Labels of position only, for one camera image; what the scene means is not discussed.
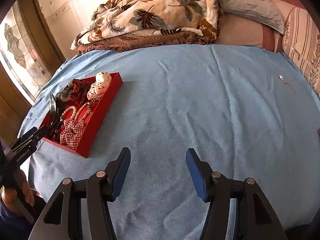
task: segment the wall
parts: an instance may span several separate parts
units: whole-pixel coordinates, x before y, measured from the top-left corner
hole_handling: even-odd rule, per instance
[[[90,21],[99,4],[107,0],[38,0],[49,29],[66,58],[76,52],[69,49],[74,38]]]

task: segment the red checkered scrunchie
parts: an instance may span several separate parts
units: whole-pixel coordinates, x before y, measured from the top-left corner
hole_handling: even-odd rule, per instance
[[[86,127],[86,123],[67,119],[63,121],[64,130],[60,134],[60,144],[75,150]]]

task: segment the person's arm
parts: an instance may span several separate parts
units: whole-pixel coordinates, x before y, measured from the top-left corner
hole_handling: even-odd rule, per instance
[[[35,199],[23,171],[21,171],[24,181],[22,191],[25,200],[31,206]],[[0,229],[1,233],[9,235],[10,239],[28,239],[33,225],[30,224],[17,210],[13,200],[17,196],[15,189],[4,188],[0,197]]]

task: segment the human hand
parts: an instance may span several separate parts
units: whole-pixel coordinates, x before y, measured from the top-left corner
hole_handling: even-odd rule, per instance
[[[33,196],[32,190],[29,186],[29,183],[27,181],[27,177],[24,174],[24,172],[22,170],[20,170],[21,174],[22,174],[22,192],[25,196],[25,200],[27,203],[29,203],[31,206],[34,206],[35,204],[35,198]],[[22,214],[19,212],[19,210],[16,208],[16,206],[14,205],[14,199],[17,196],[17,191],[13,188],[3,188],[1,197],[2,200],[5,204],[5,206],[14,214],[16,214],[17,216],[22,216]]]

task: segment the blue sleeve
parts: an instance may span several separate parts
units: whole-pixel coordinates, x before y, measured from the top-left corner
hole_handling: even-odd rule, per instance
[[[0,232],[6,235],[5,239],[28,239],[33,225],[24,217],[18,217],[12,213],[0,197]]]

